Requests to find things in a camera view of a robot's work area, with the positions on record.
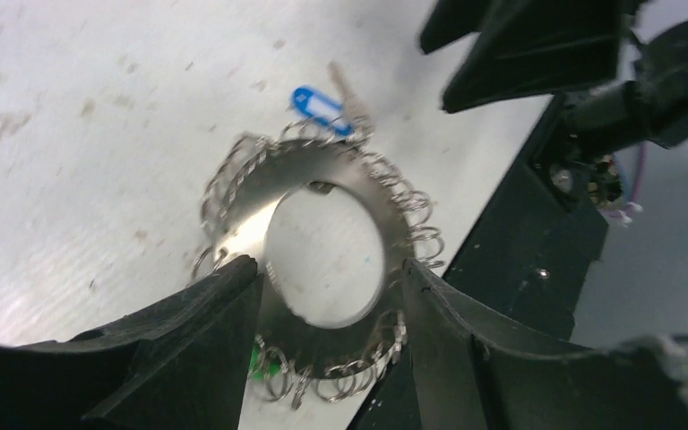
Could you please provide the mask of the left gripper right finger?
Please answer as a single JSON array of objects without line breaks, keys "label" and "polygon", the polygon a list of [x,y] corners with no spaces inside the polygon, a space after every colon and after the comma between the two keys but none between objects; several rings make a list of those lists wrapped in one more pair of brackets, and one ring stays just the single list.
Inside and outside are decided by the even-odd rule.
[{"label": "left gripper right finger", "polygon": [[688,429],[688,336],[586,348],[514,321],[414,259],[405,321],[425,429]]}]

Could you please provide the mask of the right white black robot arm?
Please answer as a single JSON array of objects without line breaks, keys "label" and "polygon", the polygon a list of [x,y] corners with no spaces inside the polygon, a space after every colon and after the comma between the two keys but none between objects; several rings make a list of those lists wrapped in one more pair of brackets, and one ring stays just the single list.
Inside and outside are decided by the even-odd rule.
[{"label": "right white black robot arm", "polygon": [[590,159],[640,142],[688,139],[688,20],[642,41],[639,1],[439,1],[418,36],[425,54],[476,41],[442,95],[458,113],[487,104],[583,91],[562,119]]}]

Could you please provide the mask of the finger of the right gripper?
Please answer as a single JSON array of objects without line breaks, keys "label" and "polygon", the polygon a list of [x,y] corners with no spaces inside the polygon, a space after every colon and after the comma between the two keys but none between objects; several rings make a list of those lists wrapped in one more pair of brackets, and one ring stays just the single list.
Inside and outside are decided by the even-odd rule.
[{"label": "finger of the right gripper", "polygon": [[491,5],[491,0],[437,1],[419,33],[420,50],[428,55],[479,32]]},{"label": "finger of the right gripper", "polygon": [[616,76],[622,1],[493,1],[443,110],[585,90]]}]

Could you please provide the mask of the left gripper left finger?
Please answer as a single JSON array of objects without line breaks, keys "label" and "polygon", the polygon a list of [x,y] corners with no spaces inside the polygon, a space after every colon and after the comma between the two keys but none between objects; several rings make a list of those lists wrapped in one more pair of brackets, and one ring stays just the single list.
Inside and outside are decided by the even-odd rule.
[{"label": "left gripper left finger", "polygon": [[262,298],[241,256],[65,342],[0,346],[0,429],[235,429]]}]

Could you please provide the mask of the key with blue tag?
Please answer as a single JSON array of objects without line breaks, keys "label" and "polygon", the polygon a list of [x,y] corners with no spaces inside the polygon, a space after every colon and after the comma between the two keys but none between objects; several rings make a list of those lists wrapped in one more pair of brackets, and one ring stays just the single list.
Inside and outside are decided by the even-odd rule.
[{"label": "key with blue tag", "polygon": [[328,75],[339,96],[335,99],[312,86],[300,86],[290,96],[290,104],[303,118],[351,142],[364,142],[374,133],[373,117],[366,103],[355,93],[342,65],[327,64]]}]

